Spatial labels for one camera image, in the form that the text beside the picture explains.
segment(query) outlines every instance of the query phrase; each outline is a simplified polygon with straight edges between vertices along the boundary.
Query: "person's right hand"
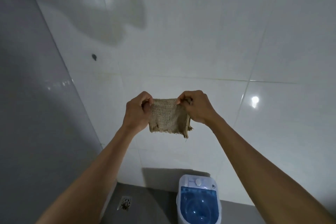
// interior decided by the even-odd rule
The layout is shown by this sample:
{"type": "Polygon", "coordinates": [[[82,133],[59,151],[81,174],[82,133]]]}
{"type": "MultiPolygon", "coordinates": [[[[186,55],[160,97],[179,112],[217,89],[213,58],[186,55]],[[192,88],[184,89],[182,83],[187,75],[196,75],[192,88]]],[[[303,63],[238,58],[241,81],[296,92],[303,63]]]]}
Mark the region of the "person's right hand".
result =
{"type": "Polygon", "coordinates": [[[206,124],[218,115],[213,109],[207,94],[201,90],[184,91],[176,100],[177,105],[182,105],[192,120],[206,124]]]}

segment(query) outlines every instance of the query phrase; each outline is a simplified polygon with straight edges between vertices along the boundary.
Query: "control button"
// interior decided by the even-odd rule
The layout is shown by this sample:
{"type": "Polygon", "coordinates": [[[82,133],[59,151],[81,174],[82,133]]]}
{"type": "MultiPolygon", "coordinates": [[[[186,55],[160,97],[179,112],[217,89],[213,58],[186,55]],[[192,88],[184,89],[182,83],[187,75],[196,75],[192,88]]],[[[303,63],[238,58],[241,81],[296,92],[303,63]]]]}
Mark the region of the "control button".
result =
{"type": "Polygon", "coordinates": [[[200,186],[200,185],[202,184],[201,179],[198,179],[198,178],[197,178],[197,179],[195,180],[195,183],[196,183],[197,186],[200,186]]]}

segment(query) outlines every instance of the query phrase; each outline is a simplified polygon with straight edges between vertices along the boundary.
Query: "white tiled wall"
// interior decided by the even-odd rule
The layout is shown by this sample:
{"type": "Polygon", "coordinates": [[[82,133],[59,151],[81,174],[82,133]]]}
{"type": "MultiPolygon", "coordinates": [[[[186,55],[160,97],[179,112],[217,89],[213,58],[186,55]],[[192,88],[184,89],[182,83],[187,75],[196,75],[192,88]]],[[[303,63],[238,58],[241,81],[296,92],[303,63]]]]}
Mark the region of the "white tiled wall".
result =
{"type": "MultiPolygon", "coordinates": [[[[334,0],[37,1],[103,145],[141,91],[201,89],[318,200],[335,196],[334,0]]],[[[143,168],[193,169],[217,180],[221,199],[252,204],[211,131],[191,125],[187,141],[139,133],[118,180],[146,186],[143,168]]]]}

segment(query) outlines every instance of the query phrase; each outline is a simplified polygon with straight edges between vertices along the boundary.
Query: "white washing machine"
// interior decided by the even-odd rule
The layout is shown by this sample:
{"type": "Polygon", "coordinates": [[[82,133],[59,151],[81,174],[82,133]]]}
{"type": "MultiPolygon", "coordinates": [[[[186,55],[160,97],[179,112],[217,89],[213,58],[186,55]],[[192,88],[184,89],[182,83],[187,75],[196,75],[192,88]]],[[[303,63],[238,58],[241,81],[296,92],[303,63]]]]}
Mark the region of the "white washing machine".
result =
{"type": "Polygon", "coordinates": [[[211,177],[183,175],[176,198],[179,224],[220,224],[222,206],[211,177]]]}

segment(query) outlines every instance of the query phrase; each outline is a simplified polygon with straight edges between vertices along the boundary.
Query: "floor drain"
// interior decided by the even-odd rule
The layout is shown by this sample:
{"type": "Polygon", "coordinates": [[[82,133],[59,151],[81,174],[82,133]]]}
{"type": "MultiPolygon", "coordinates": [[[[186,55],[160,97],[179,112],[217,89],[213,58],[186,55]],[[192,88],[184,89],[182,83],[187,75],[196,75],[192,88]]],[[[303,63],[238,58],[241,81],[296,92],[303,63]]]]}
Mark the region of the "floor drain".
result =
{"type": "Polygon", "coordinates": [[[131,203],[132,203],[132,197],[122,196],[117,210],[121,209],[121,210],[128,211],[128,209],[131,206],[131,203]]]}

